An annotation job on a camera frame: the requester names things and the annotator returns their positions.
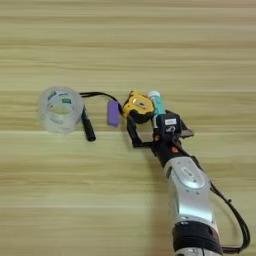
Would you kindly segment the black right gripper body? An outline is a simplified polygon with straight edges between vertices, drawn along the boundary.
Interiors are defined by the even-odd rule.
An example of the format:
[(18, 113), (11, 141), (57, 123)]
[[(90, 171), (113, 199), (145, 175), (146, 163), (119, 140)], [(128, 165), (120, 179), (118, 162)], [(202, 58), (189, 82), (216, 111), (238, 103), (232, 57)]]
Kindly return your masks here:
[(143, 142), (142, 145), (150, 148), (161, 165), (165, 166), (173, 158), (188, 156), (188, 153), (182, 147), (181, 138), (180, 134), (174, 132), (166, 137), (155, 134), (151, 142)]

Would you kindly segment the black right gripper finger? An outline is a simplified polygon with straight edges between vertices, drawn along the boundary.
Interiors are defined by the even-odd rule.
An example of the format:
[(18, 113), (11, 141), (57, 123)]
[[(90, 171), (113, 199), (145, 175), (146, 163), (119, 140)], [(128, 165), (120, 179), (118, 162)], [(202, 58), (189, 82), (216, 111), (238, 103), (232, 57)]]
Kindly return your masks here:
[(179, 135), (181, 138), (188, 138), (188, 137), (192, 137), (194, 135), (194, 132), (186, 126), (186, 124), (183, 122), (183, 120), (180, 120)]
[(136, 123), (130, 116), (127, 117), (127, 131), (134, 148), (147, 148), (151, 146), (150, 142), (143, 142), (140, 139), (137, 133)]

